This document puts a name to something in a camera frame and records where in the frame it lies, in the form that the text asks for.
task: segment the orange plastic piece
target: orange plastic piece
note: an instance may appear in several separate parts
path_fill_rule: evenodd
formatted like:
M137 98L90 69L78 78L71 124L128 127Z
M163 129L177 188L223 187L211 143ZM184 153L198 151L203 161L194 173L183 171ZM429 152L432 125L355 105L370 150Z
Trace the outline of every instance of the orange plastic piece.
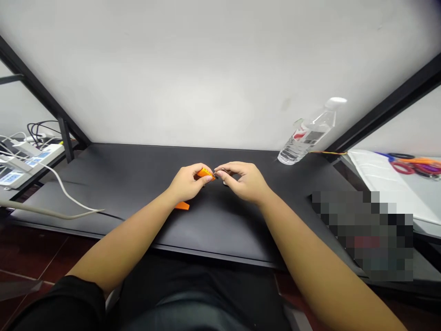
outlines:
M198 175L199 177L212 176L213 179L211 181L214 181L216 179L216 177L214 177L213 174L205 168L202 168L196 175Z
M399 159L400 162L404 163L419 163L419 164L427 164L437 168L441 168L441 163L437 160L428 159L428 158L415 158L415 159Z
M190 209L190 205L188 203L185 202L180 202L176 205L175 209L182 209L182 210L189 210Z

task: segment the white bottle cap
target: white bottle cap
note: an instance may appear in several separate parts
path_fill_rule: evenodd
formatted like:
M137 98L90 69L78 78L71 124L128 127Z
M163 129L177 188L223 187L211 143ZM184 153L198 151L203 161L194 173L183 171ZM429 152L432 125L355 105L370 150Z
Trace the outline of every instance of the white bottle cap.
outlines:
M328 101L326 101L325 108L337 110L340 106L344 105L346 102L348 101L344 98L333 97L330 98Z

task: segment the black desk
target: black desk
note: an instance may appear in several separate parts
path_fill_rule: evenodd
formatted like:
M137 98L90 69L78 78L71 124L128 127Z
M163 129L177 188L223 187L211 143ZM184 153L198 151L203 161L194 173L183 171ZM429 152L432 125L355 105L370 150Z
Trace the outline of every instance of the black desk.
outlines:
M255 163L270 187L358 275L364 275L344 248L314 213L307 199L313 191L354 188L320 155L287 166L277 161L277 152L234 149L159 147L93 144L60 172L66 190L91 208L128 218L170 184L181 166L203 162L219 164L241 160ZM257 208L240 200L217 180L190 203L189 211L174 210L154 247L223 260L283 268L284 264ZM67 199L57 182L44 185L26 204L65 214L84 210ZM26 211L11 217L18 224L69 234L100 238L121 221L90 215L65 221Z

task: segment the forearm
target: forearm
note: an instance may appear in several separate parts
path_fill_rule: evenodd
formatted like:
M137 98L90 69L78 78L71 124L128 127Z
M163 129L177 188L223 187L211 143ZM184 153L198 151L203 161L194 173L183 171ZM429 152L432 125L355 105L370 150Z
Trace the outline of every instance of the forearm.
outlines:
M68 275L110 293L143 257L176 203L167 191L98 241Z
M339 331L405 330L282 199L271 193L260 210L294 281L323 323Z

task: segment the plastic water bottle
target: plastic water bottle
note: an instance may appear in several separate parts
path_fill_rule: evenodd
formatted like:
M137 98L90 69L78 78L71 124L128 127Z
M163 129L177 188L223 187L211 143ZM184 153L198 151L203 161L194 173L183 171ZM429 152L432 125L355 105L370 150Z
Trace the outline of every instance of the plastic water bottle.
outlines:
M335 126L337 109L347 102L346 99L333 97L326 101L324 110L313 120L304 120L295 130L277 159L286 165L299 162Z

